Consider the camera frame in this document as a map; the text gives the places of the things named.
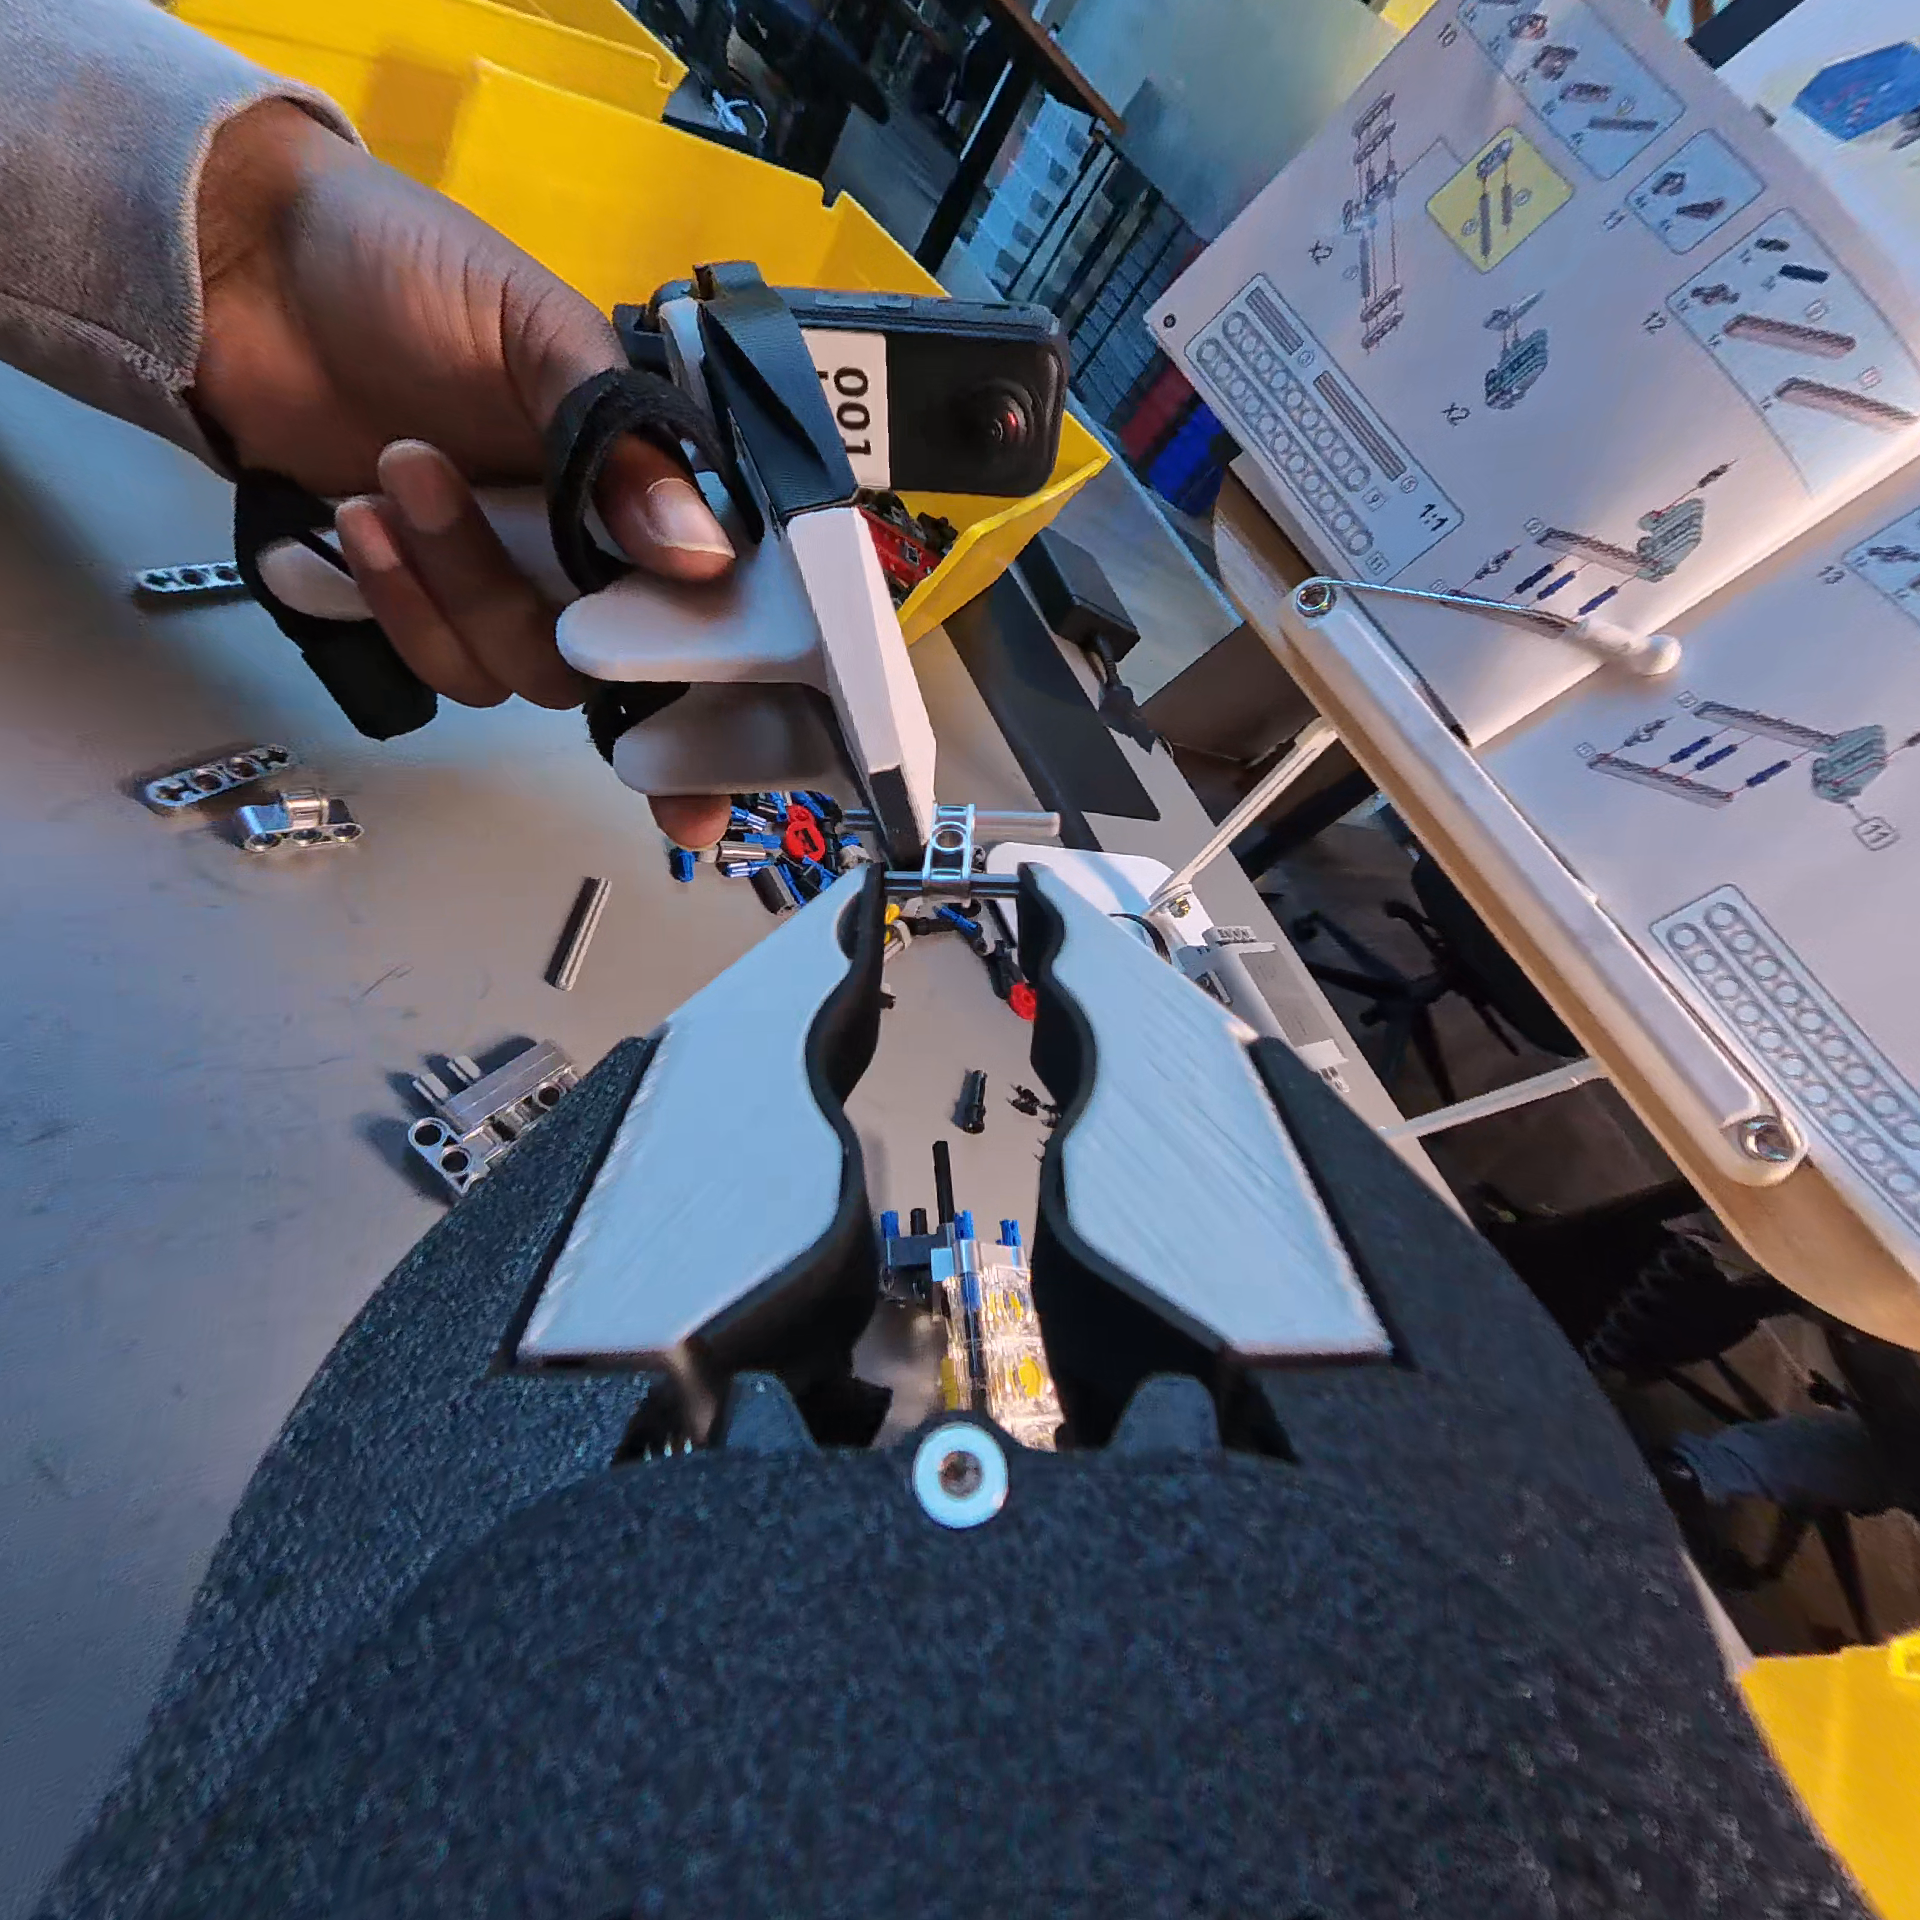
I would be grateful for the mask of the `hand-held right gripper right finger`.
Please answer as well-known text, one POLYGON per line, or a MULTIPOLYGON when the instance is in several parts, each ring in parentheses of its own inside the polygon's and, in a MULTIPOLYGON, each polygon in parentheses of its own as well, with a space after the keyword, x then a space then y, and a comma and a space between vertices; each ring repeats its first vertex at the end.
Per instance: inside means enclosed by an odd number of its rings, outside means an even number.
POLYGON ((1053 869, 1022 869, 1018 930, 1058 1111, 1029 1283, 1067 1443, 1111 1443, 1158 1378, 1262 1428, 1263 1374, 1386 1365, 1390 1323, 1278 1103, 1282 1043, 1053 869))

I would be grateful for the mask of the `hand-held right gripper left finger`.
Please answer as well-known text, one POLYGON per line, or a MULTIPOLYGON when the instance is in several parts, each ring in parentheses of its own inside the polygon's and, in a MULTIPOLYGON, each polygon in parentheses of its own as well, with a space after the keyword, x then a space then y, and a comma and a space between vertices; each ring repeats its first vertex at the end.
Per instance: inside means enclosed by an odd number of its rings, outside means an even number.
POLYGON ((852 1367, 877 1239, 845 1098, 877 1053, 882 881, 832 881, 652 1034, 514 1339, 525 1372, 640 1367, 692 1403, 852 1367))

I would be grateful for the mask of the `person's left hand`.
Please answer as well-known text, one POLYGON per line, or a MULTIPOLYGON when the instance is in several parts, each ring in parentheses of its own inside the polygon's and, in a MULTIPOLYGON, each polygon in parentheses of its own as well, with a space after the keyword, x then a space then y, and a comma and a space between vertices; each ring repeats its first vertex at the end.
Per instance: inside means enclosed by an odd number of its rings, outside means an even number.
POLYGON ((192 413, 241 468, 336 503, 342 564, 411 676, 461 707, 585 707, 475 490, 544 479, 562 401, 627 365, 608 318, 288 100, 212 137, 196 249, 192 413))

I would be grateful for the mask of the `pile of black red beams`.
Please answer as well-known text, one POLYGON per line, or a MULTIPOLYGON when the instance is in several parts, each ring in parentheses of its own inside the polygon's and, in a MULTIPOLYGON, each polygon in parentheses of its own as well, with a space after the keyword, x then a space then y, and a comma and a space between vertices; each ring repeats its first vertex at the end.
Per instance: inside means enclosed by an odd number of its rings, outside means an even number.
POLYGON ((860 489, 854 507, 865 517, 882 584, 899 608, 945 563, 959 527, 944 517, 918 517, 899 494, 877 489, 860 489))

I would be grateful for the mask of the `pile of mixed small connectors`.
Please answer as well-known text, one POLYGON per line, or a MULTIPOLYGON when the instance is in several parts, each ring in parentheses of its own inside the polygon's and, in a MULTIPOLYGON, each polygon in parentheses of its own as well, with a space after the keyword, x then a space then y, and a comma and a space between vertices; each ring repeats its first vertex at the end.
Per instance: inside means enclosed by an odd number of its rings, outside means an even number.
MULTIPOLYGON (((975 875, 985 875, 990 840, 975 838, 975 875)), ((702 857, 731 881, 747 881, 771 914, 791 914, 823 896, 857 869, 882 869, 877 817, 869 810, 829 804, 816 791, 752 791, 731 801, 731 823, 702 857)), ((1007 900, 927 904, 886 900, 882 962, 916 944, 961 940, 990 976, 1002 1006, 1022 1021, 1035 1017, 1035 990, 1018 955, 1007 900)))

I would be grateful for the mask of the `grey battery box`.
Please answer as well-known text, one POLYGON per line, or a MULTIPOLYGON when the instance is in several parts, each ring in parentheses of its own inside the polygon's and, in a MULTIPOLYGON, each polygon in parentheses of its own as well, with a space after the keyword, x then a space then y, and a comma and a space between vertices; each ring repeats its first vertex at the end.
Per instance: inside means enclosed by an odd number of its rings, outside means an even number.
POLYGON ((1278 929, 1167 917, 1173 965, 1257 1037, 1282 1039, 1334 1093, 1353 1097, 1347 1037, 1278 929))

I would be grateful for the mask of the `black table leg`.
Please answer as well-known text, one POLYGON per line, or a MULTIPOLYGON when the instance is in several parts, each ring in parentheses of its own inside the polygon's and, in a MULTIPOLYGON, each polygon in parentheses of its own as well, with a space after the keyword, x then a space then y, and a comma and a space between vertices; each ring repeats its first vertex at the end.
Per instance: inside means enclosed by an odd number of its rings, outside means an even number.
POLYGON ((967 143, 955 164, 955 176, 950 178, 945 192, 941 194, 925 235, 916 246, 916 262, 927 272, 935 275, 945 252, 953 249, 953 243, 961 235, 961 225, 979 194, 979 188, 990 178, 990 168, 1000 158, 1000 151, 1006 146, 1007 135, 1015 132, 1015 122, 1022 115, 1022 107, 1029 93, 1029 72, 1022 63, 1007 63, 1002 80, 996 81, 996 90, 990 93, 990 102, 979 115, 979 122, 975 125, 975 132, 967 135, 967 143))

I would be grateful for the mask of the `black power adapter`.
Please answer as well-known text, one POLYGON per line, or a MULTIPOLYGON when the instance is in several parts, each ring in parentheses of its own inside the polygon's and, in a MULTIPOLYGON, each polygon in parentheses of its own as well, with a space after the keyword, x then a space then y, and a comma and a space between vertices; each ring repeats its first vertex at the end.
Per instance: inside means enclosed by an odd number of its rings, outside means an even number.
POLYGON ((1022 569, 1058 637, 1078 646, 1109 640, 1116 656, 1140 644, 1140 625, 1088 551, 1045 527, 1023 551, 1022 569))

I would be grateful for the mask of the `chrome beam assembly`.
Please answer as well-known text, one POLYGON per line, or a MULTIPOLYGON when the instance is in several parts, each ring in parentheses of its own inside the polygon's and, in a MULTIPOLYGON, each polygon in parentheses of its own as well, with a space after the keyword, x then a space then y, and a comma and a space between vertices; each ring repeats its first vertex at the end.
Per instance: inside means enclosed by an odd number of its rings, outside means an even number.
POLYGON ((447 1057, 444 1068, 411 1076, 421 1115, 406 1126, 406 1147, 458 1202, 577 1082, 554 1043, 527 1043, 497 1068, 447 1057))

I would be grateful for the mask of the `clear engine block model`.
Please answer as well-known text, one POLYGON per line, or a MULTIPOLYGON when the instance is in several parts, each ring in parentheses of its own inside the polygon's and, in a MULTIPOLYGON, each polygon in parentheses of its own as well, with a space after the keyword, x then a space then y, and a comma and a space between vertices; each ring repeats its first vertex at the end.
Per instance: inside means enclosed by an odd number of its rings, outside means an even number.
POLYGON ((910 1405, 978 1414, 1029 1453, 1056 1453, 1060 1395, 1045 1357, 1022 1216, 978 1208, 953 1140, 930 1147, 927 1206, 877 1216, 881 1299, 925 1374, 910 1405))

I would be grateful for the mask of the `stack of blue bins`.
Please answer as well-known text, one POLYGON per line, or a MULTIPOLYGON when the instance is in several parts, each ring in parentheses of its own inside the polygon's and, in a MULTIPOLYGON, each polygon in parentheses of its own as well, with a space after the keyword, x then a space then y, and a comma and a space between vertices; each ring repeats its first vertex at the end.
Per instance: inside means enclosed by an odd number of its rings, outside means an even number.
POLYGON ((1149 461, 1145 483, 1182 517, 1212 517, 1237 457, 1232 433, 1194 398, 1149 461))

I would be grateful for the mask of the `white lamp base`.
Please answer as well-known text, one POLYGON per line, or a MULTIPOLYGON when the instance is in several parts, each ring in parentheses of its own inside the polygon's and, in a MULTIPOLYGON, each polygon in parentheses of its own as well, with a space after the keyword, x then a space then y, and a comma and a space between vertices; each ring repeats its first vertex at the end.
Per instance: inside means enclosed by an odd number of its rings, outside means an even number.
POLYGON ((1064 848, 996 843, 985 853, 990 879, 1018 879, 1022 866, 1041 866, 1121 926, 1140 947, 1177 958, 1182 948, 1206 948, 1212 917, 1194 894, 1172 906, 1153 906, 1172 869, 1153 857, 1084 853, 1064 848))

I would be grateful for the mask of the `dark stand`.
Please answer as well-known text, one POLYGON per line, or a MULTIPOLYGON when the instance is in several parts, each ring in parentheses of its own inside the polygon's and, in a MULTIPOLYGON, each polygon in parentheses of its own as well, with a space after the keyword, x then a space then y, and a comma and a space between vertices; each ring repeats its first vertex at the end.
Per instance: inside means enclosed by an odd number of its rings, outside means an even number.
POLYGON ((1359 600, 1297 608, 1302 560, 1237 479, 1213 507, 1213 555, 1268 652, 1741 1249, 1813 1310, 1917 1349, 1917 1237, 1817 1155, 1783 1089, 1614 926, 1359 600))

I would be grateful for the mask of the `chrome T-shaped connector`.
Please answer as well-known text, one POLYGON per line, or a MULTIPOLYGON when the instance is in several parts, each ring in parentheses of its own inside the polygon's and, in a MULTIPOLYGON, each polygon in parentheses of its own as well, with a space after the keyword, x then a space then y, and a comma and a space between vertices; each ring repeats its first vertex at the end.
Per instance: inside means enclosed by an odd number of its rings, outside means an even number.
POLYGON ((354 848, 361 825, 350 804, 312 787, 289 787, 233 812, 236 848, 251 857, 354 848))

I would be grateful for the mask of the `white instruction sheet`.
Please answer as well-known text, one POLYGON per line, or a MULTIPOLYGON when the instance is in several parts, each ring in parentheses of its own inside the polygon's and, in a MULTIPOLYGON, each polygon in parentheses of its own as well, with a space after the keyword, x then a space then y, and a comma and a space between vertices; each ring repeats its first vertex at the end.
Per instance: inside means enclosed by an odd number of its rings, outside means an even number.
POLYGON ((1637 4, 1436 7, 1153 318, 1334 600, 1917 1234, 1917 304, 1637 4))

